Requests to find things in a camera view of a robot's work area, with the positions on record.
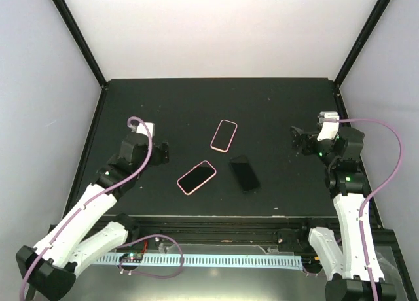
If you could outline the black-cased phone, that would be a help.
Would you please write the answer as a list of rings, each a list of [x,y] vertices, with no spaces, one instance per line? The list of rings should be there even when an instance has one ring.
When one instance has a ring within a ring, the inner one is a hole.
[[[248,193],[260,188],[260,181],[247,156],[233,157],[230,159],[229,165],[242,192]]]

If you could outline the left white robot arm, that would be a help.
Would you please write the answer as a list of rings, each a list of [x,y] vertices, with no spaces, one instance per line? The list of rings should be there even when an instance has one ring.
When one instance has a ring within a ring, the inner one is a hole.
[[[153,144],[145,131],[129,133],[120,150],[100,168],[94,180],[67,215],[33,247],[24,245],[16,253],[23,282],[47,300],[61,300],[81,273],[99,257],[120,246],[135,247],[141,233],[134,220],[120,214],[102,230],[88,237],[97,221],[135,186],[148,166],[169,161],[167,143]]]

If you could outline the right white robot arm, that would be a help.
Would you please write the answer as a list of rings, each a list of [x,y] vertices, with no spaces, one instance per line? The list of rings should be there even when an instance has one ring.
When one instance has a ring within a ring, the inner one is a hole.
[[[315,155],[325,165],[325,186],[340,226],[340,240],[326,227],[306,228],[299,246],[315,250],[325,275],[327,300],[395,300],[396,289],[386,281],[374,248],[365,196],[366,176],[360,168],[363,132],[325,122],[318,132],[291,127],[292,146]]]

